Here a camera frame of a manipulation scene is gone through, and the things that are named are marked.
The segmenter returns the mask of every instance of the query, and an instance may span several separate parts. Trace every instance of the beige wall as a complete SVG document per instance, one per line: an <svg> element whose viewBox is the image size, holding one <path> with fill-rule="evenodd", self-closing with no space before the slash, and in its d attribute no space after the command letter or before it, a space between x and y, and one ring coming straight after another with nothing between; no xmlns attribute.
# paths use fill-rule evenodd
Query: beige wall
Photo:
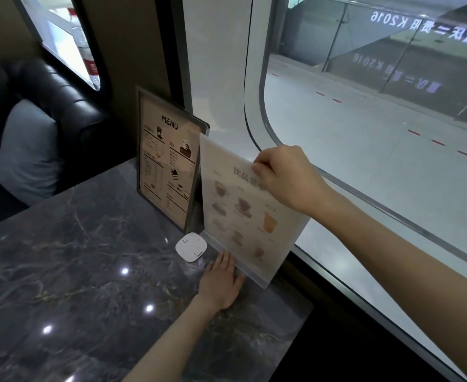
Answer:
<svg viewBox="0 0 467 382"><path fill-rule="evenodd" d="M136 134L135 86L170 99L154 0L82 0L113 89L112 108Z"/></svg>
<svg viewBox="0 0 467 382"><path fill-rule="evenodd" d="M12 0L0 0L0 60L31 57L40 48Z"/></svg>

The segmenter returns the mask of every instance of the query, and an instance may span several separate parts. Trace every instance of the water bottle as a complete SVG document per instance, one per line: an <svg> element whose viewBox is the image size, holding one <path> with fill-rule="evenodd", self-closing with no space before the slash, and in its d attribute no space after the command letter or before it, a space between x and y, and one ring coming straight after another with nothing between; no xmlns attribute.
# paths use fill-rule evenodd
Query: water bottle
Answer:
<svg viewBox="0 0 467 382"><path fill-rule="evenodd" d="M99 90L101 88L101 81L99 78L99 73L97 72L97 66L95 64L94 57L92 56L90 46L88 45L87 37L84 35L83 27L81 26L81 22L77 17L76 10L74 8L68 8L68 10L71 16L72 37L74 38L74 42L77 45L79 54L83 59L84 66L87 69L90 80L94 84L96 90Z"/></svg>

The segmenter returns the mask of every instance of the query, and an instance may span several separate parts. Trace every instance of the menu card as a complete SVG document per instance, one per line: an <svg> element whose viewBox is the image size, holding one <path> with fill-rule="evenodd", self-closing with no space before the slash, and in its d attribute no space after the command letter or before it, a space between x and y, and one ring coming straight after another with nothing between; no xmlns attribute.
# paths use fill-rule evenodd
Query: menu card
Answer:
<svg viewBox="0 0 467 382"><path fill-rule="evenodd" d="M139 98L139 192L186 229L208 125L147 91Z"/></svg>
<svg viewBox="0 0 467 382"><path fill-rule="evenodd" d="M266 288L309 217L281 205L251 170L251 162L200 135L202 236L227 248L237 266Z"/></svg>

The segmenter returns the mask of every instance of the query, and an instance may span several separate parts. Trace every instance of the gray marble tabletop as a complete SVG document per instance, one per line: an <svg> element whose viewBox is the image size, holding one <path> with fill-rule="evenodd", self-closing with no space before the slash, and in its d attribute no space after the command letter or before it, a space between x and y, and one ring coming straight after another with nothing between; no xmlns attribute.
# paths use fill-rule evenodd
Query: gray marble tabletop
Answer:
<svg viewBox="0 0 467 382"><path fill-rule="evenodd" d="M197 292L207 250L135 190L128 161L0 223L0 381L120 381ZM267 381L312 305L247 281L199 340L184 381Z"/></svg>

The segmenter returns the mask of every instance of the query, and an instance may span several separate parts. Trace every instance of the gray cushion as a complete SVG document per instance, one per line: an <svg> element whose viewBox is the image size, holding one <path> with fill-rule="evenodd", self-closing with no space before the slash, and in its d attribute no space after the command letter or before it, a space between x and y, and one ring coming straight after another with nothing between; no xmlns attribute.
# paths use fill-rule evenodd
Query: gray cushion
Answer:
<svg viewBox="0 0 467 382"><path fill-rule="evenodd" d="M62 166L55 120L29 100L16 104L1 138L0 184L32 206L54 195Z"/></svg>

